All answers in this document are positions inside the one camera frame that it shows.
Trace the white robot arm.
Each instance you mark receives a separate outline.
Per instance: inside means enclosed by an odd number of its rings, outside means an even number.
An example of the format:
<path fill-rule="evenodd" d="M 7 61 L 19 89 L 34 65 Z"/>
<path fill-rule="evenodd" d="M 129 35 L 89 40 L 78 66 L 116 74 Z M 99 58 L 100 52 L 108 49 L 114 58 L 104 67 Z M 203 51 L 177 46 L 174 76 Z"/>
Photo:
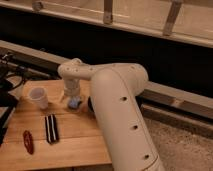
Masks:
<path fill-rule="evenodd" d="M 80 94 L 79 81 L 90 82 L 90 99 L 114 171 L 165 171 L 136 102 L 148 83 L 135 63 L 88 65 L 74 58 L 58 67 L 64 93 Z"/>

